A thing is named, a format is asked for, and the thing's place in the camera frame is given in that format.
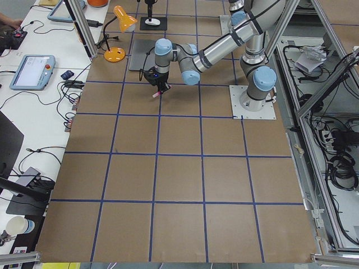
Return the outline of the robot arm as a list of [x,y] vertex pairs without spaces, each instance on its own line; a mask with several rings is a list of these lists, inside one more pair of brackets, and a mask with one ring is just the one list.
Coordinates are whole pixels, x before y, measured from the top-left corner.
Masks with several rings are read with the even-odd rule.
[[157,0],[145,0],[148,11],[148,20],[151,21],[153,18],[153,5],[156,4]]
[[254,37],[263,34],[273,25],[284,10],[285,1],[253,1],[245,9],[244,1],[230,1],[235,8],[231,18],[237,23],[202,50],[193,44],[176,44],[161,38],[155,42],[155,66],[144,71],[145,79],[157,87],[153,97],[162,95],[171,88],[168,84],[171,62],[178,62],[182,80],[187,85],[200,81],[200,74],[219,62],[224,56],[241,47]]

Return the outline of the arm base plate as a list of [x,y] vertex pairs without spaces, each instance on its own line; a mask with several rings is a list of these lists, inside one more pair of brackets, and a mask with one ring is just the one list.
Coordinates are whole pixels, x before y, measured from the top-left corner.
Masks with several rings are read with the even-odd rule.
[[230,85],[229,92],[234,119],[276,120],[275,96],[267,92],[266,99],[254,100],[247,94],[246,85]]

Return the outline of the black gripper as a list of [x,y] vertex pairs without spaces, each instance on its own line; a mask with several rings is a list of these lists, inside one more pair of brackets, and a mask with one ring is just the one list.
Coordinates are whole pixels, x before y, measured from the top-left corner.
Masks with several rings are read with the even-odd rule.
[[170,89],[168,84],[169,72],[160,73],[156,67],[152,67],[143,72],[145,79],[152,85],[158,88],[158,91],[167,91]]

